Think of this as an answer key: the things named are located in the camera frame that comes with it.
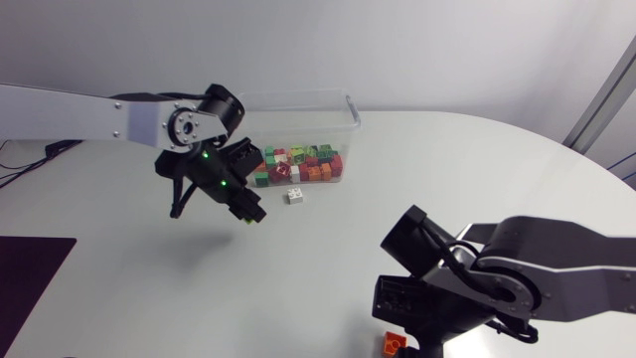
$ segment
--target white table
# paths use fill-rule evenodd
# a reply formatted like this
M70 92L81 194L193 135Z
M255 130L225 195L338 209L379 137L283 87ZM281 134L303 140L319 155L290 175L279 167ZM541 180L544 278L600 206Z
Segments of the white table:
M78 238L8 356L378 357L402 331L371 316L376 279L407 275L379 244L411 204L451 233L524 214L636 236L634 191L548 139L461 114L362 118L344 180L294 206L258 189L258 225L203 193L169 219L160 151L132 143L84 143L1 190L2 235ZM535 345L482 327L446 356L636 356L628 314L534 324Z

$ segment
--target orange block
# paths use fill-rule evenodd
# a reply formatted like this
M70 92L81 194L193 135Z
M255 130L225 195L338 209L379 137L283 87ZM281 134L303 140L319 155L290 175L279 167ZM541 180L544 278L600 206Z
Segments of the orange block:
M307 171L309 172L309 181L320 181L320 178L322 178L320 167L309 167Z
M260 173L260 172L264 172L267 171L267 167L265 166L265 161L263 160L262 163L260 163L256 169L254 169L255 172Z
M406 337L391 332L385 333L385 346L382 350L384 357L392 358L401 347L406 348Z
M320 172L322 173L322 180L331 180L331 166L329 163L322 163L322 165L320 165Z

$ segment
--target white toy block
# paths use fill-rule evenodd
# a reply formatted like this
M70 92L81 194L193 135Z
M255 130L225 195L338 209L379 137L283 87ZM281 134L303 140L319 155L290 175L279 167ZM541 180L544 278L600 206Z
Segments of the white toy block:
M286 162L287 161L287 154L274 155L274 161L276 163L278 163L278 162Z
M300 188L287 189L287 197L289 198L289 204L302 203L302 192Z
M300 183L300 169L298 169L298 165L291 166L291 182Z

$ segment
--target plastic container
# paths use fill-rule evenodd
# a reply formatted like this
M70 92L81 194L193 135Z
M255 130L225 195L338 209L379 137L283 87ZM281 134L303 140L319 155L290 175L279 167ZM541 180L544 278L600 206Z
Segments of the plastic container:
M361 125L356 106L343 89L241 93L238 99L245 116L234 136L249 137L267 163L248 177L249 185L342 180L354 134ZM274 156L273 163L267 160L272 149L276 153L284 150L286 160L281 154Z

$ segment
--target robotic arm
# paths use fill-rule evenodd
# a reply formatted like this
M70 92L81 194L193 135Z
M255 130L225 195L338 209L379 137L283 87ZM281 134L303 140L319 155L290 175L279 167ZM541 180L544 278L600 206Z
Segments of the robotic arm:
M481 324L535 343L531 319L636 313L636 238L530 217L469 225L453 238L412 206L382 248L411 273L376 283L373 316L419 343L397 357L441 358L444 342Z
M0 138L128 140L163 149L156 172L173 181L170 216L179 218L197 188L239 219L260 222L260 198L245 176L262 162L245 138L224 147L244 109L227 89L206 93L129 93L111 98L0 85ZM192 185L183 192L183 178Z

